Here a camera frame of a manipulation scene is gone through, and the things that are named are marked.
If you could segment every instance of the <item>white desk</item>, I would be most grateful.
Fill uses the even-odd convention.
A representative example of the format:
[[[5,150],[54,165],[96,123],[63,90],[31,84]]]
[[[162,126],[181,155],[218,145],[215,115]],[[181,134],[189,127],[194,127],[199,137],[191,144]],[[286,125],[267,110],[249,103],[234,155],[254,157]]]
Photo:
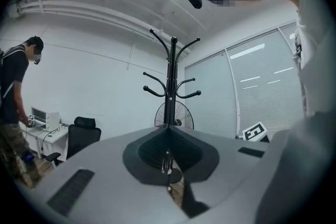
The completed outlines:
[[[59,131],[56,131],[53,134],[49,134],[48,132],[44,132],[37,127],[26,128],[26,126],[21,122],[20,127],[22,129],[23,135],[29,143],[30,149],[37,152],[39,158],[42,158],[42,154],[48,156],[51,153],[58,152],[61,154],[58,159],[60,161],[66,160],[68,150],[68,128],[60,126]]]

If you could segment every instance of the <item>ceiling light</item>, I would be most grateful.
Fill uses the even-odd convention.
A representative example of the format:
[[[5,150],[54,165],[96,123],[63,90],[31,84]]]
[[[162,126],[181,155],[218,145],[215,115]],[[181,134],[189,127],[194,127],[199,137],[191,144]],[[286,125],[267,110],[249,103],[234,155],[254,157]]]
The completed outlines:
[[[256,50],[260,50],[260,49],[263,49],[264,47],[265,47],[265,43],[260,44],[260,45],[258,45],[258,46],[256,46],[256,47],[250,48],[250,49],[248,49],[248,50],[244,50],[244,51],[242,51],[242,52],[240,52],[240,53],[238,53],[238,54],[234,54],[234,55],[230,56],[230,59],[235,59],[235,58],[240,57],[240,56],[243,56],[243,55],[245,55],[245,54],[249,54],[250,52],[253,52],[253,51],[256,51]]]
[[[241,80],[240,82],[244,82],[244,81],[248,81],[248,80],[252,80],[252,79],[259,79],[260,77],[255,77],[255,78],[250,78],[250,79],[244,79],[244,80]]]
[[[243,88],[243,89],[248,89],[248,88],[253,88],[253,87],[258,87],[258,85],[251,86],[251,87],[246,87],[246,88]]]
[[[287,68],[287,69],[284,69],[284,70],[280,70],[280,71],[277,71],[277,72],[274,72],[274,74],[276,74],[276,73],[280,73],[280,72],[284,72],[284,71],[287,71],[287,70],[291,70],[291,69],[293,69],[293,67],[291,67],[291,68]]]
[[[278,81],[281,81],[281,79],[279,79],[279,80],[275,80],[275,81],[271,81],[271,82],[268,82],[267,84],[271,84],[271,83],[278,82]]]

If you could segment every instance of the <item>white blinds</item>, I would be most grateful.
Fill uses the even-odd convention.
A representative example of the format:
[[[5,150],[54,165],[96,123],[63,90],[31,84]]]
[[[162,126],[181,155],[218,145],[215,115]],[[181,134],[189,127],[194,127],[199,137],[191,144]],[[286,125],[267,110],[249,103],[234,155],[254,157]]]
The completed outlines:
[[[186,94],[201,95],[186,99],[195,130],[234,138],[236,135],[236,99],[232,75],[225,52],[185,70]]]
[[[238,93],[240,134],[261,121],[272,137],[303,117],[297,69],[280,32],[229,49],[228,54]]]

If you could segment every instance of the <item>office chair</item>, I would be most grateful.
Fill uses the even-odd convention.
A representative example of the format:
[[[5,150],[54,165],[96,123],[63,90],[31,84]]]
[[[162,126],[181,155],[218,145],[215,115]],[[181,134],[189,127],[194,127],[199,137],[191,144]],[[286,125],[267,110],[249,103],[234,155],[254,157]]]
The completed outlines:
[[[95,119],[77,117],[74,124],[69,126],[68,131],[68,152],[67,159],[75,155],[83,148],[93,144],[100,140],[101,130],[96,128]],[[55,162],[57,166],[59,164],[58,157],[61,154],[58,152],[51,153],[46,157],[49,162]]]

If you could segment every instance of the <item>fan guard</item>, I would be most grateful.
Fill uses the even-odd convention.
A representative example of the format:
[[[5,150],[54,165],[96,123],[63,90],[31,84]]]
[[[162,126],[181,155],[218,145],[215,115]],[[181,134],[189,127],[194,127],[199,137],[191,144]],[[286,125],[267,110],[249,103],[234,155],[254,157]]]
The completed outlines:
[[[164,103],[159,107],[158,111],[155,115],[155,126],[159,126],[163,124],[164,117]],[[185,128],[194,128],[194,120],[190,114],[189,109],[182,104],[181,102],[175,102],[175,124],[177,126],[182,126]]]

